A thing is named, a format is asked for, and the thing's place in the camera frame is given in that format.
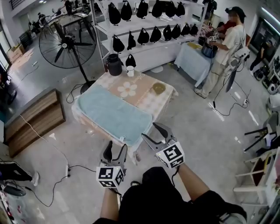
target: khaki pants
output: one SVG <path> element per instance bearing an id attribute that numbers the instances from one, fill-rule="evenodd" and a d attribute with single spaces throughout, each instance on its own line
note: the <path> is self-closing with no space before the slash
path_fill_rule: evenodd
<path id="1" fill-rule="evenodd" d="M 217 91 L 222 88 L 224 81 L 226 82 L 225 78 L 229 78 L 229 76 L 226 77 L 224 70 L 225 66 L 219 64 L 216 60 L 214 60 L 212 69 L 209 72 L 206 82 L 201 89 L 200 94 L 204 98 L 206 98 L 214 88 L 216 88 Z"/>

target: light blue towel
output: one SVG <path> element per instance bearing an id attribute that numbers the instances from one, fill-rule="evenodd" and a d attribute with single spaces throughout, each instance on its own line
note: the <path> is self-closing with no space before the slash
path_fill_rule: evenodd
<path id="1" fill-rule="evenodd" d="M 119 141 L 132 146 L 146 133 L 152 115 L 125 102 L 100 85 L 78 98 L 78 105 L 90 120 Z"/>

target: flower pattern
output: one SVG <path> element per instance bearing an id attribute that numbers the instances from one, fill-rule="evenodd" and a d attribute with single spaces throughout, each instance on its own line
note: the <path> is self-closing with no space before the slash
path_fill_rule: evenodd
<path id="1" fill-rule="evenodd" d="M 124 82 L 123 86 L 118 87 L 118 91 L 121 93 L 121 97 L 125 98 L 128 95 L 129 96 L 134 96 L 136 94 L 135 90 L 137 89 L 137 85 L 133 84 L 130 85 L 130 82 Z"/>

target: black bag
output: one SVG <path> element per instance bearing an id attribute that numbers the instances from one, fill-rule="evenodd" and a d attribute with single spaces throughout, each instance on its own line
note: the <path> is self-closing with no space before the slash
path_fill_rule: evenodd
<path id="1" fill-rule="evenodd" d="M 147 31 L 144 28 L 142 28 L 137 41 L 141 45 L 144 45 L 145 43 L 149 42 L 149 38 L 150 36 L 147 33 Z"/>
<path id="2" fill-rule="evenodd" d="M 175 10 L 176 10 L 176 8 L 175 8 L 175 5 L 172 1 L 166 3 L 165 14 L 168 17 L 173 17 L 175 15 Z"/>
<path id="3" fill-rule="evenodd" d="M 182 36 L 188 35 L 189 32 L 190 32 L 189 25 L 186 24 L 186 25 L 184 26 L 184 28 L 182 29 L 181 35 L 182 35 Z"/>
<path id="4" fill-rule="evenodd" d="M 136 42 L 134 40 L 134 37 L 131 34 L 131 31 L 129 32 L 129 36 L 128 36 L 128 46 L 127 49 L 131 50 L 133 47 L 136 46 Z"/>
<path id="5" fill-rule="evenodd" d="M 167 25 L 167 27 L 164 28 L 163 36 L 165 38 L 165 41 L 171 40 L 172 35 L 170 25 Z"/>
<path id="6" fill-rule="evenodd" d="M 128 1 L 123 1 L 124 5 L 122 6 L 122 10 L 121 10 L 121 18 L 125 21 L 130 21 L 130 18 L 132 16 L 132 10 L 130 7 L 130 4 Z"/>
<path id="7" fill-rule="evenodd" d="M 161 16 L 161 14 L 162 14 L 161 2 L 159 0 L 156 0 L 156 3 L 152 10 L 152 15 L 156 18 L 159 18 Z"/>
<path id="8" fill-rule="evenodd" d="M 109 19 L 112 24 L 117 25 L 121 21 L 121 14 L 115 5 L 111 2 L 108 6 Z"/>
<path id="9" fill-rule="evenodd" d="M 113 36 L 113 49 L 117 53 L 120 53 L 124 50 L 123 43 L 121 42 L 121 40 L 116 35 Z"/>
<path id="10" fill-rule="evenodd" d="M 132 54 L 128 55 L 128 58 L 126 59 L 126 67 L 128 66 L 133 66 L 134 68 L 136 67 L 135 59 Z"/>
<path id="11" fill-rule="evenodd" d="M 177 39 L 180 36 L 180 34 L 181 34 L 180 26 L 176 24 L 176 26 L 173 28 L 171 32 L 171 36 L 173 39 Z"/>
<path id="12" fill-rule="evenodd" d="M 176 13 L 176 16 L 179 16 L 179 17 L 182 15 L 185 15 L 185 7 L 182 2 L 179 2 L 179 5 L 177 6 L 175 13 Z"/>
<path id="13" fill-rule="evenodd" d="M 197 32 L 198 32 L 198 28 L 196 26 L 196 24 L 194 24 L 189 32 L 189 34 L 191 35 L 197 35 Z"/>
<path id="14" fill-rule="evenodd" d="M 148 8 L 149 8 L 149 4 L 146 3 L 144 0 L 141 0 L 137 13 L 136 13 L 136 16 L 138 18 L 143 19 L 145 16 L 148 15 Z"/>
<path id="15" fill-rule="evenodd" d="M 155 26 L 152 32 L 152 35 L 150 36 L 150 42 L 156 42 L 159 41 L 161 38 L 161 31 Z"/>

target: white chair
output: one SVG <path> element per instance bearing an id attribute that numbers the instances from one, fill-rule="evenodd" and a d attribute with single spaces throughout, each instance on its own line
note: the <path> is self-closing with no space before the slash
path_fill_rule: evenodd
<path id="1" fill-rule="evenodd" d="M 249 173 L 238 174 L 236 177 L 250 176 L 253 185 L 241 185 L 240 187 L 233 188 L 234 192 L 257 192 L 259 203 L 244 203 L 242 205 L 250 206 L 268 206 L 263 198 L 263 192 L 266 190 L 266 182 L 274 165 L 273 156 L 277 153 L 277 149 L 268 151 L 260 157 L 244 161 L 245 163 L 253 163 L 253 167 Z"/>

